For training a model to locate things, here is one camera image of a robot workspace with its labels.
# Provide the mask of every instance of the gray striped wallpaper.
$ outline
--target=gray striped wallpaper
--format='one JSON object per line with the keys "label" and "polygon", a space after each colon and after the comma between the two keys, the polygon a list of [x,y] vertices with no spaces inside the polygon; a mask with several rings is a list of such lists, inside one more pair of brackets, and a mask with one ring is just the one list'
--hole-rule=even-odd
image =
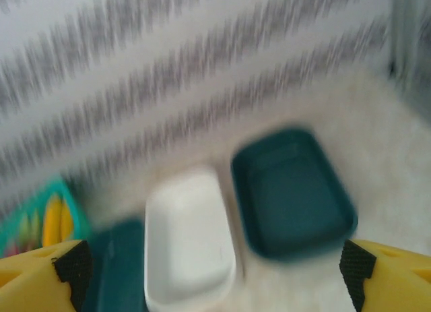
{"label": "gray striped wallpaper", "polygon": [[0,0],[0,212],[52,175],[93,185],[383,53],[389,8],[390,0]]}

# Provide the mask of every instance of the teal tray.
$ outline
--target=teal tray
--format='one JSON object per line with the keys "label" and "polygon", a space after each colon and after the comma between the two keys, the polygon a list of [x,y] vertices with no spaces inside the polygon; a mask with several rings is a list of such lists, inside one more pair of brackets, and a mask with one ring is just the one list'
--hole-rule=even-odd
{"label": "teal tray", "polygon": [[261,257],[291,261],[342,247],[358,217],[313,135],[284,129],[232,161],[242,226]]}
{"label": "teal tray", "polygon": [[128,220],[92,235],[93,277],[82,312],[148,311],[143,295],[143,224]]}
{"label": "teal tray", "polygon": [[46,203],[54,194],[65,199],[69,206],[74,226],[72,239],[86,239],[90,235],[91,228],[86,215],[76,204],[66,184],[62,180],[56,180],[34,197],[24,202],[19,209],[12,212],[2,222],[0,225],[0,257],[4,257],[4,252],[9,242],[17,237],[24,214],[31,217],[34,211],[37,210],[42,220],[44,218]]}

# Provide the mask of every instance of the floor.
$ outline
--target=floor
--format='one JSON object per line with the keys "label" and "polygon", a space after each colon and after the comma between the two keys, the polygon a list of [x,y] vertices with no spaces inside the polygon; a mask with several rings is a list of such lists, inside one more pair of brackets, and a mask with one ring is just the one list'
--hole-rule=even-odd
{"label": "floor", "polygon": [[230,296],[208,312],[354,312],[338,268],[341,250],[284,266],[262,261],[245,245],[230,159],[241,144],[297,122],[315,132],[355,203],[356,238],[431,255],[431,128],[391,82],[363,69],[281,95],[153,165],[135,168],[90,196],[90,217],[103,227],[143,215],[153,185],[184,167],[209,162],[220,176],[242,272]]}

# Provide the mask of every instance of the plastic tray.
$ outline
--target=plastic tray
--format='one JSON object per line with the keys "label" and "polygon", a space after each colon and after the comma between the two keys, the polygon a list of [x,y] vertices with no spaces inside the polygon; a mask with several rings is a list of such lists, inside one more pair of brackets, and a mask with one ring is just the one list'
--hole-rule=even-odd
{"label": "plastic tray", "polygon": [[90,241],[93,277],[82,312],[145,312],[143,225],[130,220],[94,235]]}
{"label": "plastic tray", "polygon": [[159,185],[145,213],[144,291],[150,311],[210,308],[235,278],[236,257],[214,169],[193,168]]}
{"label": "plastic tray", "polygon": [[90,225],[86,218],[86,215],[81,208],[75,203],[69,189],[62,180],[53,181],[45,189],[31,197],[29,200],[24,202],[21,208],[12,212],[0,226],[0,257],[4,256],[4,250],[8,246],[9,242],[17,237],[17,233],[20,229],[20,224],[24,214],[31,217],[35,210],[38,211],[40,219],[44,218],[44,212],[46,204],[50,197],[54,194],[59,195],[65,199],[69,206],[71,216],[73,219],[73,234],[71,240],[86,239],[91,232]]}
{"label": "plastic tray", "polygon": [[243,148],[232,161],[246,239],[280,261],[342,247],[358,217],[312,134],[284,129]]}

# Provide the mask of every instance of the white tray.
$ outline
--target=white tray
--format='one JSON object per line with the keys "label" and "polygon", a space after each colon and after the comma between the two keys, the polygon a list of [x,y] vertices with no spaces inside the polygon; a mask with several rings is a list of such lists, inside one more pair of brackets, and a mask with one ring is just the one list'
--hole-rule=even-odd
{"label": "white tray", "polygon": [[189,170],[150,195],[144,264],[151,312],[205,309],[229,293],[236,258],[214,169]]}

